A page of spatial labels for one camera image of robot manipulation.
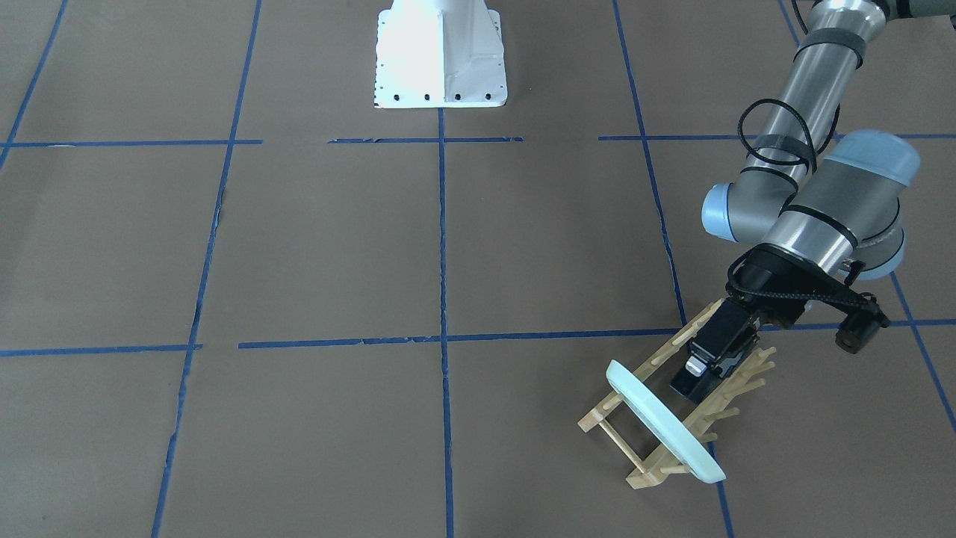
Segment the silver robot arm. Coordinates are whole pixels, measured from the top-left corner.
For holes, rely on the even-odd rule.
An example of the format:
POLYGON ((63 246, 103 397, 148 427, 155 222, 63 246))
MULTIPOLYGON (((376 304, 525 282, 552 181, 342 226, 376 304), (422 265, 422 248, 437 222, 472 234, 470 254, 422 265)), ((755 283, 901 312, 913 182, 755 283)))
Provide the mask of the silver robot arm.
POLYGON ((867 46, 889 22, 954 14, 952 1, 816 1, 803 21, 792 70, 733 183, 702 205, 708 234, 748 245, 727 272, 727 299, 690 338, 671 387, 699 404, 754 350, 762 326, 790 328, 809 302, 844 314, 837 347, 857 353, 889 326, 858 279, 880 279, 904 258, 899 194, 919 167, 917 151, 877 130, 845 134, 833 149, 842 96, 867 46))

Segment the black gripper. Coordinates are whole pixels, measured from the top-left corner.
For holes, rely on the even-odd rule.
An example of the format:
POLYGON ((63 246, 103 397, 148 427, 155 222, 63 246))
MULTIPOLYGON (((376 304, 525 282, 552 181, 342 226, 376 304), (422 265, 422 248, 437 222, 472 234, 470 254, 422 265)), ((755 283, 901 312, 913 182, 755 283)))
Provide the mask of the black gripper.
POLYGON ((670 387, 694 404, 713 394, 756 343, 761 324, 792 326, 812 292, 808 262, 779 247, 755 247, 728 268, 727 297, 689 343, 670 387))

